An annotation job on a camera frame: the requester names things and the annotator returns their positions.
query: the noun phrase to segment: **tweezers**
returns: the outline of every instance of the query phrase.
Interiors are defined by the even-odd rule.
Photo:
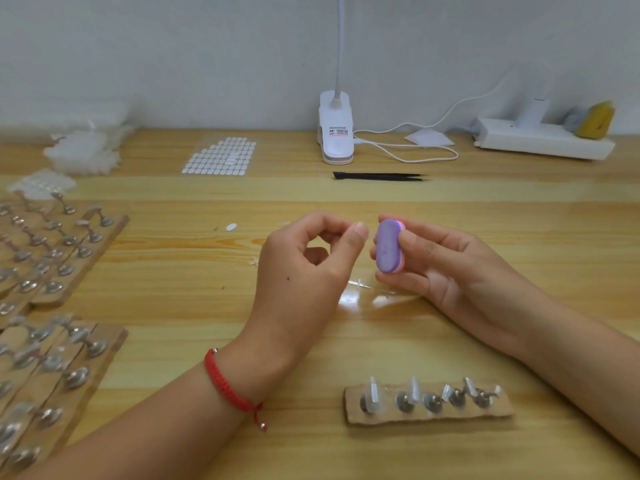
[[[385,180],[388,182],[430,182],[430,179],[419,178],[428,177],[421,173],[347,173],[344,171],[334,171],[336,180]]]

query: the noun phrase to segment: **white cable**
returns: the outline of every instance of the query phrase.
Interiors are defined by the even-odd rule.
[[[444,121],[444,119],[445,119],[448,115],[450,115],[450,113],[454,110],[454,108],[455,108],[458,104],[462,104],[462,103],[467,102],[467,101],[473,101],[473,100],[476,100],[476,99],[482,99],[482,98],[485,98],[485,97],[487,97],[487,96],[492,95],[494,92],[496,92],[498,89],[500,89],[500,88],[502,87],[502,85],[503,85],[504,81],[506,81],[506,80],[509,78],[509,76],[510,76],[511,74],[513,74],[513,73],[516,71],[516,69],[519,69],[520,67],[522,67],[523,65],[526,65],[526,64],[542,64],[542,65],[544,65],[544,66],[548,67],[548,69],[550,70],[550,74],[551,74],[551,75],[553,74],[553,68],[551,67],[551,65],[550,65],[548,62],[545,62],[545,61],[526,61],[526,62],[523,62],[523,63],[517,64],[516,66],[512,67],[512,68],[510,69],[510,71],[508,71],[504,76],[502,76],[502,79],[500,79],[500,81],[498,82],[498,84],[496,84],[496,85],[495,85],[495,87],[494,87],[494,88],[492,88],[492,90],[491,90],[491,91],[489,91],[488,93],[485,93],[485,94],[483,94],[483,95],[481,95],[481,96],[472,96],[472,97],[469,97],[469,98],[460,99],[460,101],[458,101],[458,102],[454,103],[454,104],[453,104],[453,105],[452,105],[452,106],[447,110],[447,112],[446,112],[446,113],[444,113],[444,116],[443,116],[443,117],[441,117],[439,120],[437,120],[437,122],[436,122],[436,123],[434,123],[434,124],[432,124],[432,125],[419,125],[418,123],[400,123],[398,126],[394,126],[393,128],[388,129],[388,130],[384,130],[384,131],[375,131],[375,130],[356,130],[356,131],[354,131],[354,132],[353,132],[353,134],[356,134],[356,133],[363,133],[363,132],[364,132],[364,133],[375,133],[375,134],[389,133],[389,132],[391,132],[391,131],[393,131],[393,130],[396,130],[396,129],[398,129],[398,128],[402,128],[403,126],[416,126],[416,127],[418,127],[418,128],[433,128],[434,126],[437,126],[437,125],[439,125],[441,122],[443,122],[443,121]],[[549,76],[549,77],[547,78],[547,81],[549,81],[549,80],[553,81],[553,77],[552,77],[552,76]],[[548,93],[548,91],[549,91],[549,86],[547,85],[547,88],[545,88],[545,94],[546,94],[546,93]]]
[[[390,143],[375,143],[373,141],[369,141],[366,139],[362,139],[362,138],[354,138],[353,139],[353,144],[372,144],[373,146],[377,146],[380,150],[382,150],[383,152],[385,152],[386,154],[388,154],[391,158],[393,158],[396,161],[402,162],[402,163],[428,163],[428,162],[448,162],[448,161],[452,161],[452,160],[457,160],[458,157],[460,156],[458,154],[457,151],[455,151],[452,148],[449,148],[448,146],[430,146],[429,148],[441,148],[443,150],[446,150],[448,152],[453,153],[455,156],[451,157],[451,158],[427,158],[425,160],[402,160],[402,158],[398,158],[396,157],[393,153],[389,152],[388,150],[386,150],[385,148],[383,148],[384,146],[404,146],[404,147],[411,147],[411,148],[422,148],[421,146],[418,146],[416,144],[390,144]]]
[[[344,0],[336,0],[338,5],[338,67],[335,71],[335,90],[333,99],[340,101],[340,72],[342,69],[342,53],[344,52]]]

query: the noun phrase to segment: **white paper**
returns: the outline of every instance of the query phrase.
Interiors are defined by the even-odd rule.
[[[432,148],[434,146],[451,146],[453,141],[447,138],[444,133],[441,133],[430,128],[423,128],[411,133],[409,136],[405,136],[404,139],[411,141],[423,148]]]

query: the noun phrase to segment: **wooden tabletop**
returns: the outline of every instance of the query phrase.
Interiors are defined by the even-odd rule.
[[[244,177],[183,175],[197,148],[256,141]],[[131,223],[63,309],[122,323],[130,338],[76,429],[78,439],[222,346],[250,311],[267,235],[325,209],[364,221],[396,212],[478,234],[551,295],[640,339],[640,137],[618,137],[603,162],[478,150],[454,137],[455,162],[407,164],[357,146],[345,171],[429,173],[433,181],[335,181],[315,133],[142,130],[108,177],[78,178],[72,198],[123,209]],[[379,141],[400,142],[391,135]],[[404,151],[408,158],[442,155]],[[0,146],[2,187],[47,165],[42,147]],[[225,227],[236,223],[232,232]],[[335,319],[206,478],[636,479],[640,463],[530,371],[475,341],[430,304],[389,295],[363,253]],[[495,379],[512,422],[350,428],[345,387]]]

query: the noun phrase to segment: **forearm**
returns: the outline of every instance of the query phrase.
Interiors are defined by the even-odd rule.
[[[523,362],[640,455],[640,342],[557,304],[541,323]]]
[[[254,402],[260,402],[281,377],[279,364],[238,341],[220,350],[216,362],[236,391]],[[116,420],[29,468],[21,478],[81,478],[87,472],[95,480],[191,478],[244,416],[220,396],[199,363]]]

